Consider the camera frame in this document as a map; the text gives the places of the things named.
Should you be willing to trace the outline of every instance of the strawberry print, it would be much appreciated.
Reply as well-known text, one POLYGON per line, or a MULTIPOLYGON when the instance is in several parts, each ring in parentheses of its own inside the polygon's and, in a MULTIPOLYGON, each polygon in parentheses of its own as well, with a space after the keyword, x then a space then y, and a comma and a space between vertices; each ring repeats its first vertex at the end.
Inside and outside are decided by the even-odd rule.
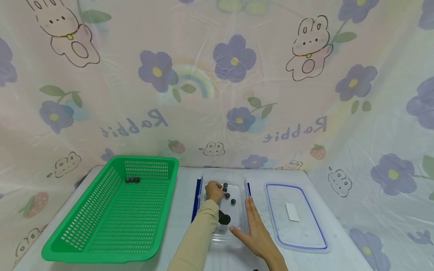
POLYGON ((36 195, 32 196, 27 202, 26 206, 24 206, 20 213, 23 213, 23 217, 32 218, 35 215, 39 214, 48 203, 48 194, 46 192, 39 192, 36 195))
POLYGON ((317 160, 322 160, 326 157, 326 148, 322 145, 314 144, 313 148, 310 149, 310 155, 317 160))
POLYGON ((182 144, 178 140, 174 140, 174 141, 168 140, 168 141, 169 141, 168 147, 174 153, 181 154, 181 153, 185 152, 184 144, 182 144))

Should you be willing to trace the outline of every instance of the cartoon bunny face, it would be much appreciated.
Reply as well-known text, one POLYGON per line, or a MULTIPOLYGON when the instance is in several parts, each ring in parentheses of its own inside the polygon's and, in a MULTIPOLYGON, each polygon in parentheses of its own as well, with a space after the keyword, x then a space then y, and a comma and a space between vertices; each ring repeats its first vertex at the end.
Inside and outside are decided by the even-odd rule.
POLYGON ((81 157, 75 152, 70 152, 67 157, 64 157, 56 162, 56 178, 60 178, 68 172, 72 171, 81 163, 81 157))
POLYGON ((316 20, 304 19, 299 26, 298 37, 294 41, 293 54, 305 56, 324 48, 330 39, 330 33, 327 31, 328 24, 327 17, 323 15, 318 16, 316 20))
POLYGON ((31 230, 27 236, 21 240, 18 246, 15 249, 15 264, 24 256, 24 254, 29 250, 30 246, 35 242, 36 238, 41 235, 41 231, 38 228, 34 228, 31 230))
POLYGON ((276 168, 277 170, 299 170, 303 165, 302 162, 297 160, 292 160, 289 164, 276 168))
POLYGON ((328 176, 329 183, 336 193, 345 198, 352 187, 352 181, 347 178, 347 175, 343 170, 337 170, 332 172, 328 176))
POLYGON ((61 0, 27 0, 41 28, 50 36, 62 37, 76 32, 79 22, 61 0))
POLYGON ((203 153, 206 156, 219 156, 223 155, 226 152, 224 150, 223 143, 220 142, 210 142, 207 144, 207 147, 205 149, 200 148, 200 150, 203 150, 203 153))

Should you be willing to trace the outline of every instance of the rabbit cartoon print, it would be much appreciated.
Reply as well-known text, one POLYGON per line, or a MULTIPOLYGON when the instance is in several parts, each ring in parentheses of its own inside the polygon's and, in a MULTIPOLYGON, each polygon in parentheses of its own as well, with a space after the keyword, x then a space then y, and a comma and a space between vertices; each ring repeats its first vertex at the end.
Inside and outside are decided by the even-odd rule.
POLYGON ((92 32, 61 0, 27 0, 42 30, 51 36, 51 48, 66 56, 75 66, 83 68, 98 64, 100 57, 92 44, 92 32))
POLYGON ((326 58, 332 53, 329 44, 330 33, 327 17, 324 15, 306 18, 301 21, 298 37, 293 44, 293 57, 288 61, 286 70, 293 73, 295 81, 316 77, 322 73, 326 58))

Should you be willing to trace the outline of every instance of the white table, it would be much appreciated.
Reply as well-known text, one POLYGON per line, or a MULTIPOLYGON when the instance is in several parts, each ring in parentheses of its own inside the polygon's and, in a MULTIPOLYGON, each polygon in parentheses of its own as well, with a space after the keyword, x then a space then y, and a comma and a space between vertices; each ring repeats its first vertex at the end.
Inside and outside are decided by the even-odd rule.
MULTIPOLYGON (((205 175, 207 172, 214 170, 212 168, 179 168, 163 242, 159 252, 151 260, 127 264, 65 264, 62 262, 49 262, 42 259, 41 249, 43 245, 101 169, 102 166, 92 169, 83 183, 68 199, 41 236, 17 264, 14 271, 166 270, 183 234, 190 225, 197 179, 203 174, 205 175)), ((251 193, 255 199, 258 212, 261 215, 264 225, 273 237, 274 232, 268 213, 263 188, 264 183, 291 183, 301 187, 309 195, 310 203, 316 210, 316 215, 322 224, 331 249, 327 254, 312 254, 288 250, 278 246, 290 271, 372 270, 304 172, 297 170, 227 170, 233 170, 237 174, 246 177, 247 181, 250 183, 251 193)), ((250 256, 251 255, 246 254, 245 251, 240 252, 234 249, 228 250, 211 246, 207 256, 205 270, 252 271, 255 268, 258 268, 260 271, 267 270, 267 268, 263 266, 264 262, 262 260, 259 261, 259 266, 252 267, 251 264, 249 266, 248 262, 250 256)))

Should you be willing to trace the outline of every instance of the beige sleeve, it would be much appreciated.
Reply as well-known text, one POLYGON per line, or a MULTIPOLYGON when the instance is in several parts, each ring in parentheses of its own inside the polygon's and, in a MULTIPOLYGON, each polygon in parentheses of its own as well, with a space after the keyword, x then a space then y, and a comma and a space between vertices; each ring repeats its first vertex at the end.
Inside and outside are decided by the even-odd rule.
POLYGON ((204 202, 182 238, 167 271, 203 271, 211 236, 217 227, 218 205, 204 202))

